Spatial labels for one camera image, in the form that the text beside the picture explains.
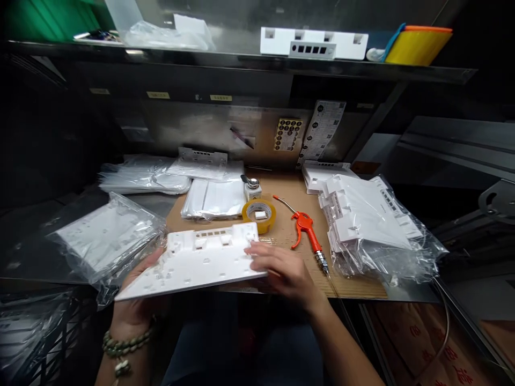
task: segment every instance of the left hand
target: left hand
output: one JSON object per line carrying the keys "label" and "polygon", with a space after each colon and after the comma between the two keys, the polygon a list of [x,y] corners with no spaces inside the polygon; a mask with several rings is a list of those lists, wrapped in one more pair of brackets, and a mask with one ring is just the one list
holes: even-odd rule
{"label": "left hand", "polygon": [[[147,268],[153,266],[163,254],[158,248],[135,267],[125,278],[120,291],[125,289]],[[160,298],[126,300],[114,304],[113,320],[109,331],[115,340],[128,340],[148,331],[152,314],[157,309]]]}

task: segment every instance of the green beaded bracelet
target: green beaded bracelet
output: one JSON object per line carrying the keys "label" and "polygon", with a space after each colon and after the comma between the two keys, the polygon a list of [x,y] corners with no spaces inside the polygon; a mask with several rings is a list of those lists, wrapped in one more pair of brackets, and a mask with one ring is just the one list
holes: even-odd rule
{"label": "green beaded bracelet", "polygon": [[119,361],[114,372],[116,378],[129,375],[131,371],[130,363],[127,360],[121,361],[120,357],[135,352],[137,349],[147,344],[150,340],[153,330],[154,328],[152,326],[146,333],[141,334],[140,336],[131,340],[122,340],[121,342],[114,340],[111,337],[109,331],[106,331],[102,341],[102,349],[109,357],[117,358]]}

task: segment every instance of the right hand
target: right hand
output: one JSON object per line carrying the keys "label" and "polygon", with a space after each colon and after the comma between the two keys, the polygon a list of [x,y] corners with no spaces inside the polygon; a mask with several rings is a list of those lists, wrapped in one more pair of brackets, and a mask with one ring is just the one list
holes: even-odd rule
{"label": "right hand", "polygon": [[270,285],[282,295],[298,302],[308,313],[314,313],[327,302],[315,286],[302,257],[284,248],[251,241],[245,253],[252,255],[251,269],[268,271]]}

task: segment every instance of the cardboard sheet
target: cardboard sheet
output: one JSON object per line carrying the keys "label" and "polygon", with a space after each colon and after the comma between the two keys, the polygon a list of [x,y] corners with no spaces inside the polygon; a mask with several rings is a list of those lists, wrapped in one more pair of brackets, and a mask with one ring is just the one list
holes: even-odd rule
{"label": "cardboard sheet", "polygon": [[[273,200],[271,197],[272,195],[278,195],[280,198],[286,200],[295,210],[305,212],[313,219],[313,229],[319,243],[322,245],[322,249],[329,263],[331,277],[342,298],[388,299],[386,291],[379,280],[367,277],[344,278],[333,271],[329,240],[327,239],[327,221],[320,209],[317,196],[306,194],[306,185],[301,173],[285,174],[248,170],[247,175],[260,180],[263,190],[262,198],[271,201],[277,210],[274,228],[269,233],[260,236],[270,237],[274,239],[275,245],[288,249],[295,244],[297,240],[295,220],[291,219],[291,211],[286,205],[277,200]],[[185,199],[186,195],[179,197],[166,218],[167,228],[170,232],[187,231],[190,229],[200,231],[204,229],[227,227],[242,222],[241,218],[238,220],[212,221],[208,224],[199,224],[197,222],[184,220],[181,218],[181,209]],[[295,251],[302,255],[315,284],[322,289],[328,297],[335,297],[329,281],[317,265],[309,239],[304,232],[302,233],[302,240]],[[236,287],[256,287],[256,283],[243,282],[237,284]],[[259,290],[266,291],[266,285],[259,287]]]}

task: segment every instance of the plastic wrap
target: plastic wrap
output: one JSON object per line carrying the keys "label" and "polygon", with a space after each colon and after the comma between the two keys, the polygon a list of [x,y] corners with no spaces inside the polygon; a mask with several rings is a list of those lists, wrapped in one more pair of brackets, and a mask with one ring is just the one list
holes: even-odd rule
{"label": "plastic wrap", "polygon": [[447,250],[383,178],[335,176],[326,181],[319,202],[329,223],[333,267],[345,276],[371,274],[396,285],[399,279],[421,283],[438,274],[436,261]]}
{"label": "plastic wrap", "polygon": [[231,161],[224,173],[225,182],[194,179],[181,216],[197,221],[231,219],[241,216],[245,205],[243,162]]}
{"label": "plastic wrap", "polygon": [[204,20],[181,15],[174,15],[174,18],[176,29],[138,21],[123,37],[124,43],[133,47],[216,50]]}
{"label": "plastic wrap", "polygon": [[7,384],[14,384],[45,355],[45,340],[69,307],[71,291],[16,300],[9,297],[0,299],[0,366]]}
{"label": "plastic wrap", "polygon": [[177,161],[168,169],[168,172],[196,179],[227,181],[226,169],[226,153],[208,153],[180,147]]}
{"label": "plastic wrap", "polygon": [[173,158],[146,154],[128,155],[120,165],[102,165],[99,187],[105,192],[113,191],[118,194],[184,194],[189,190],[191,179],[170,174],[168,170],[173,163]]}
{"label": "plastic wrap", "polygon": [[75,273],[98,289],[99,307],[108,305],[128,272],[165,244],[165,220],[116,193],[109,203],[49,234],[63,246]]}

